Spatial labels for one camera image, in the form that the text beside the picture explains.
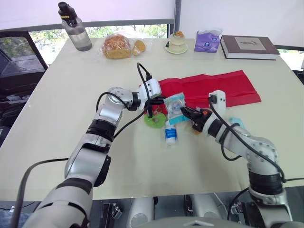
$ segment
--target book cover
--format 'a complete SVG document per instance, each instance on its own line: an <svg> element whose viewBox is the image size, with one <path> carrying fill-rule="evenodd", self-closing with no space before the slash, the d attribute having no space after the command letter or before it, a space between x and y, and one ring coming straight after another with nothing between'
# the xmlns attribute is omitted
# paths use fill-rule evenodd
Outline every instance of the book cover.
<svg viewBox="0 0 304 228"><path fill-rule="evenodd" d="M273 54L279 55L278 50L268 37L227 36L222 39L229 53Z"/></svg>

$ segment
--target bread loaf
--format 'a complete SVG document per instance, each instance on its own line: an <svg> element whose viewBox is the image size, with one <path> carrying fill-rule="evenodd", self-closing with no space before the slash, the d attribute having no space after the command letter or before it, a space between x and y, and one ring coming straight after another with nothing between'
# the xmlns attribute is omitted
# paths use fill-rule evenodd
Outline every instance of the bread loaf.
<svg viewBox="0 0 304 228"><path fill-rule="evenodd" d="M102 50L107 58L120 59L131 56L130 42L127 37L120 34L108 36L105 39Z"/></svg>

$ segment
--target white wall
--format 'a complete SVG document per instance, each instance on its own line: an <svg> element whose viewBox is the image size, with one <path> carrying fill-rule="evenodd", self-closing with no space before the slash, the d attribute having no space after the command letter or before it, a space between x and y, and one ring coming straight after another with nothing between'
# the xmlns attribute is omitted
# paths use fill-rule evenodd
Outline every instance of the white wall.
<svg viewBox="0 0 304 228"><path fill-rule="evenodd" d="M274 44L304 46L303 0L183 0L180 30L223 28L224 35L268 36Z"/></svg>

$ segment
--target white table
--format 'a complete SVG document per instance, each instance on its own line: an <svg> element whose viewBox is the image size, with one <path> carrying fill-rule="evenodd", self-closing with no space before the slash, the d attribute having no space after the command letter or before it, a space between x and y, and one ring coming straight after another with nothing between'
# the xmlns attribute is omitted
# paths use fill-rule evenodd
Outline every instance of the white table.
<svg viewBox="0 0 304 228"><path fill-rule="evenodd" d="M79 52L67 41L16 120L0 149L0 200L15 200L31 164L70 156L94 117L100 93L112 86L136 90L141 83L138 61L157 80L244 70L262 102L228 108L226 118L240 117L253 135L270 139L286 178L304 177L304 87L280 57L225 59L221 48L216 54L193 52L194 40L187 40L185 54L172 55L164 49L166 40L154 39L141 56L110 60L99 51L103 39L92 42L90 51ZM125 111L120 127L137 114ZM214 138L194 135L189 123L179 124L177 133L179 144L167 148L163 129L147 127L143 118L126 128L111 147L110 170L105 183L94 188L94 199L238 191L248 186L244 159L226 161ZM64 179L64 165L36 167L25 200L42 200Z"/></svg>

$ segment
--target green toy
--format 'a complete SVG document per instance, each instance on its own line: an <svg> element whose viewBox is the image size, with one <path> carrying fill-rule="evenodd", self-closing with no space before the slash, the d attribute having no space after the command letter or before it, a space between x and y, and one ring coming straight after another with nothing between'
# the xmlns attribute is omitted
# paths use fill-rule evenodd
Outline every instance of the green toy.
<svg viewBox="0 0 304 228"><path fill-rule="evenodd" d="M144 115L144 121L149 127L162 128L167 121L167 117L164 113L153 114L152 118L149 118L149 115L146 114Z"/></svg>

